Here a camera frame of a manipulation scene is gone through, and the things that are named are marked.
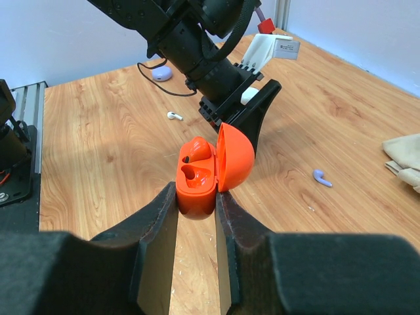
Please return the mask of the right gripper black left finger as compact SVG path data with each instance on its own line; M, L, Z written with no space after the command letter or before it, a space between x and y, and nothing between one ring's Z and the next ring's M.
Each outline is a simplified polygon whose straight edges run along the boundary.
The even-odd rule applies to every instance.
M178 224L175 183L146 206L91 240L111 248L134 248L129 302L141 314L168 314Z

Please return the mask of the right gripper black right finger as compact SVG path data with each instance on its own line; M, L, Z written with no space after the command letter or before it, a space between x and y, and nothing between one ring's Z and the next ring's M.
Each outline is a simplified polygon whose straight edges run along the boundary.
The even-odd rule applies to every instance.
M243 209L230 192L215 206L221 314L283 314L270 236L274 233Z

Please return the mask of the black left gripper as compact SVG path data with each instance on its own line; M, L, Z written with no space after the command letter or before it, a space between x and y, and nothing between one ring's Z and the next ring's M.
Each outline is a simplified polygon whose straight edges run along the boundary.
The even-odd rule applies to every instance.
M200 91L203 97L199 102L199 113L214 130L218 130L239 110L229 121L229 124L240 130L257 149L263 119L276 95L281 91L281 84L271 79L258 94L246 105L241 103L243 92L254 81L261 81L264 75L253 68L241 64L219 62L217 66L204 77Z

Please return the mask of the orange earbud charging case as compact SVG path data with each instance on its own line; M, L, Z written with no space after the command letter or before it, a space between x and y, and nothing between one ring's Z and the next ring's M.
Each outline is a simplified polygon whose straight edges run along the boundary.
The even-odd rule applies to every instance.
M220 126L215 145L202 136L183 144L175 179L180 213L195 221L209 217L215 209L216 194L243 183L254 162L251 141L227 123Z

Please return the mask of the white charging case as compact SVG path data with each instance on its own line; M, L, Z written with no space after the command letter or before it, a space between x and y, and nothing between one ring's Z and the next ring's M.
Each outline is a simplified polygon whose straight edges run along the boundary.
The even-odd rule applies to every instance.
M240 102L246 105L254 96L258 94L259 90L254 87L248 87L241 95Z

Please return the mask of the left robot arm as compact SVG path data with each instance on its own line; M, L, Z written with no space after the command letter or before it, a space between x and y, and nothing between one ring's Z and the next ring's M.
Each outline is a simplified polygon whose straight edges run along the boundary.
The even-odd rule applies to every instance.
M138 32L158 55L185 75L186 85L203 96L199 112L219 131L239 129L256 148L265 114L282 86L271 79L246 105L242 94L263 78L256 65L227 58L242 39L260 1L91 0L120 26Z

